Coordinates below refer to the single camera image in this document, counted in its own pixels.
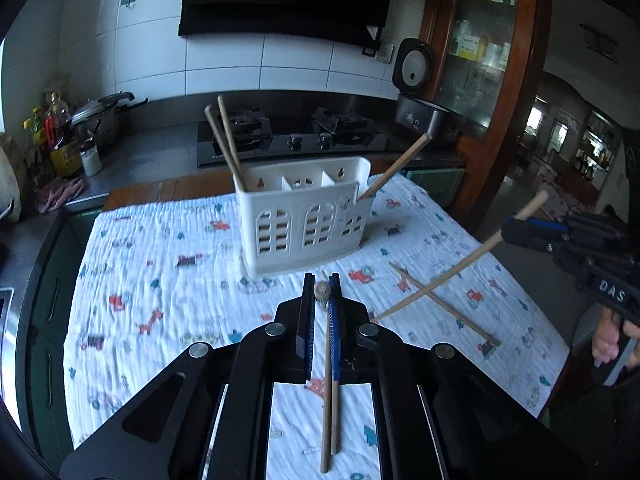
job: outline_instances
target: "gas stove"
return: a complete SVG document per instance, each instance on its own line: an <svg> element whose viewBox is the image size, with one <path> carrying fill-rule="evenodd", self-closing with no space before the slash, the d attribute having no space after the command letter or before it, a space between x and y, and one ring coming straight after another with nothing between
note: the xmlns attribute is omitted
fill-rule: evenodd
<svg viewBox="0 0 640 480"><path fill-rule="evenodd" d="M326 108L318 108L311 116L270 118L259 110L238 110L230 113L229 123L242 160L345 152L402 152L410 144L379 133L371 119L357 114L335 114ZM207 121L198 124L196 158L199 167L224 161Z"/></svg>

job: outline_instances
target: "wall socket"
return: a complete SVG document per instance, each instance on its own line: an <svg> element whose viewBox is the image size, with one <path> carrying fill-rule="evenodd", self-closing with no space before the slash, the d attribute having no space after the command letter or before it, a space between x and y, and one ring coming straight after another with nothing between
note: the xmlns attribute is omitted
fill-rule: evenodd
<svg viewBox="0 0 640 480"><path fill-rule="evenodd" d="M394 54L394 46L390 43L383 43L380 50L376 52L376 60L380 63L391 63Z"/></svg>

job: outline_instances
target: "pink cloth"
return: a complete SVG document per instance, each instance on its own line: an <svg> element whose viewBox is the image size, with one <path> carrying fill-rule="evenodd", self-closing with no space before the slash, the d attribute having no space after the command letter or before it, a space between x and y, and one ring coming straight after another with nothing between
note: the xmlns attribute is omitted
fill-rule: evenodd
<svg viewBox="0 0 640 480"><path fill-rule="evenodd" d="M36 209L41 213L54 211L82 193L84 187L81 176L72 180L54 178L36 195Z"/></svg>

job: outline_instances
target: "wooden chopstick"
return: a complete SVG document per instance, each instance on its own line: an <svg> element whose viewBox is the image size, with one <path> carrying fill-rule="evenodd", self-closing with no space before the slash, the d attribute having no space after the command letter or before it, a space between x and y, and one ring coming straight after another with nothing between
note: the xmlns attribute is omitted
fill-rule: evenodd
<svg viewBox="0 0 640 480"><path fill-rule="evenodd" d="M395 270L398 274L400 274L400 276L406 279L413 286L416 286L418 288L424 288L424 285L422 283L420 283L415 278L412 278L408 272L404 271L404 269L401 269L400 267L394 265L391 262L389 262L389 265L393 270ZM449 312L452 316L457 317L460 321L462 321L465 325L467 325L471 330L476 332L480 337L487 339L487 341L491 343L493 346L495 347L500 346L500 341L498 341L493 335L489 334L487 331L483 330L478 325L476 325L467 316L462 314L459 310L455 309L455 307L451 306L449 303L447 303L446 301L436 296L433 292L428 292L427 296L431 298L433 301L435 301L437 304L439 304L444 310Z"/></svg>
<svg viewBox="0 0 640 480"><path fill-rule="evenodd" d="M231 157L231 154L229 153L229 148L226 143L225 137L223 137L222 134L220 133L220 129L216 125L216 120L211 113L211 107L212 105L207 105L207 107L204 109L204 115L207 118L207 121L209 122L209 126L211 127L211 131L213 132L213 135L216 137L216 142L220 146L222 155L224 155L225 157L226 164L229 166L231 173L233 173L234 177L236 178L236 183L240 191L246 191L246 187L244 185L244 180L242 179L242 174L240 173L240 169L236 166L236 162L233 160L233 158Z"/></svg>
<svg viewBox="0 0 640 480"><path fill-rule="evenodd" d="M359 197L358 200L362 198L370 198L374 196L380 190L380 188L384 186L387 182L389 182L391 177L393 177L398 171L402 170L402 168L404 168L405 165L411 160L412 156L414 156L417 152L419 152L424 147L424 145L430 140L431 140L430 134L428 133L422 134L420 138L416 140L409 147L408 150L406 150L402 155L400 155L398 160L396 160L391 165L391 168L386 170L385 173L383 173L382 176L379 177L379 179L377 179L373 183L373 185Z"/></svg>
<svg viewBox="0 0 640 480"><path fill-rule="evenodd" d="M231 124L229 123L229 116L226 113L225 107L225 99L222 97L222 94L218 96L218 107L220 108L220 116L222 117L222 125L225 129L226 141L229 144L229 152L231 153L231 157L233 158L238 170L240 172L242 178L242 184L246 187L246 182L244 181L244 173L242 173L242 166L240 165L240 159L238 157L238 150L236 150L236 141L234 140L233 132L231 131Z"/></svg>
<svg viewBox="0 0 640 480"><path fill-rule="evenodd" d="M533 215L533 213L535 213L538 210L538 208L543 206L545 204L545 202L548 200L548 198L549 198L549 195L548 195L548 193L546 191L539 192L535 197L533 197L533 199L530 200L529 203L527 203L527 205L525 205L516 214L515 219L516 220L526 220L531 215ZM434 288L436 288L437 286L443 284L449 278L455 276L461 270L465 269L466 267L468 267L469 265L474 263L478 258L480 258L481 256L484 256L485 254L487 254L489 251L491 251L491 249L493 249L501 241L502 241L502 234L501 234L500 231L498 231L493 236L491 236L491 238L489 238L484 244L482 244L475 251L473 251L469 256L467 256L462 261L460 261L460 263L458 263L457 265L451 267L451 269L449 269L444 274L441 274L440 276L438 276L429 285L424 286L423 288L420 288L417 292L414 292L408 298L404 298L404 300L402 300L400 303L395 304L394 306L386 309L384 312L382 312L381 314L376 316L376 319L374 321L376 321L376 322L380 321L381 319L385 318L386 316L389 316L389 315L393 314L394 312L397 312L402 307L405 307L408 304L413 303L415 300L419 300L421 297L423 297L424 295L426 295L429 292L431 292Z"/></svg>
<svg viewBox="0 0 640 480"><path fill-rule="evenodd" d="M331 377L331 338L329 336L329 313L326 316L326 347L324 349L324 408L322 409L322 447L320 453L320 472L329 471L331 455L332 427L332 377Z"/></svg>

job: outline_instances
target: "black glass stovetop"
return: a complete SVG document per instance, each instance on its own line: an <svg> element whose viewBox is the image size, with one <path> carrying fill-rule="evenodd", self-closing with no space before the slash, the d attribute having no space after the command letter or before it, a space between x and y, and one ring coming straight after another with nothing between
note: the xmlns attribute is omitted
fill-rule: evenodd
<svg viewBox="0 0 640 480"><path fill-rule="evenodd" d="M376 131L354 131L331 134L313 122L311 116L272 116L269 118L270 135L255 139L236 140L241 160L301 155L358 154L404 152L411 142L400 136L388 136ZM198 167L219 164L224 157L207 121L198 123L196 149Z"/></svg>

